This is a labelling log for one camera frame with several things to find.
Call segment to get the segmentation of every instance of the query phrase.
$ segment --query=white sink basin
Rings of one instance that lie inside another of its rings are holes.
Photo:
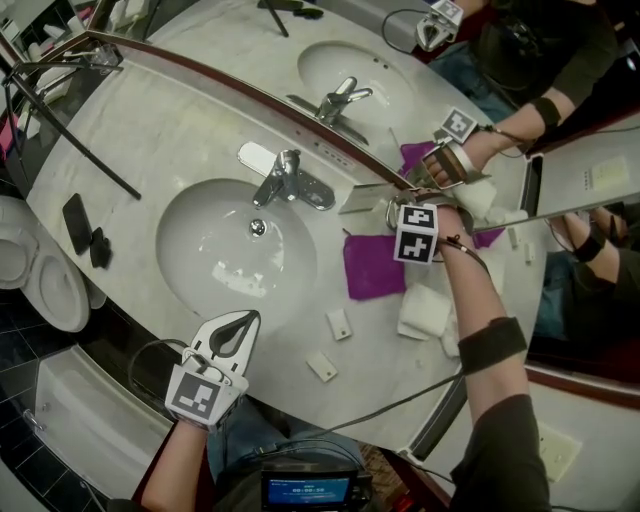
[[[388,128],[411,115],[411,86],[395,67],[368,50],[340,42],[318,43],[300,54],[298,72],[316,100],[350,76],[358,80],[358,89],[373,89],[373,96],[346,108],[349,119]]]
[[[277,198],[256,210],[256,190],[228,179],[184,190],[160,219],[156,256],[169,288],[189,309],[204,319],[256,309],[268,334],[295,313],[317,262],[311,235],[291,205]],[[254,219],[266,224],[257,238],[249,230]]]

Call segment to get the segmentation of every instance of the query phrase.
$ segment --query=toilet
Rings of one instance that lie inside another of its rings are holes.
[[[0,196],[0,289],[15,288],[61,331],[78,332],[89,320],[80,271],[25,201]]]

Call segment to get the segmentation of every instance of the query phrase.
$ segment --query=black wristband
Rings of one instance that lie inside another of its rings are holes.
[[[479,372],[527,349],[516,318],[496,318],[458,344],[465,375]]]
[[[560,122],[560,112],[558,112],[558,107],[556,107],[556,104],[553,101],[549,98],[540,97],[530,101],[529,103],[533,105],[533,108],[535,108],[538,111],[538,114],[540,114],[540,117],[542,117],[545,133],[558,126],[558,123]]]
[[[599,229],[591,226],[589,238],[587,238],[585,242],[573,252],[573,255],[578,259],[578,261],[582,263],[589,263],[600,253],[605,242],[606,239],[604,234]]]

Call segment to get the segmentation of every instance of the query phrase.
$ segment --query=wall outlet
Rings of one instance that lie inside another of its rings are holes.
[[[538,423],[540,457],[547,470],[547,478],[557,482],[567,472],[582,449],[582,443]]]

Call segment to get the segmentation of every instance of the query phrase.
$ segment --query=smartphone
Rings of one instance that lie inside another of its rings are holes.
[[[71,237],[71,243],[80,256],[91,245],[91,226],[87,219],[87,212],[82,204],[80,194],[73,194],[71,199],[62,207],[62,215]]]
[[[304,7],[304,2],[298,0],[271,0],[271,5],[276,11],[297,11]],[[267,4],[264,0],[258,2],[259,9],[267,9]]]

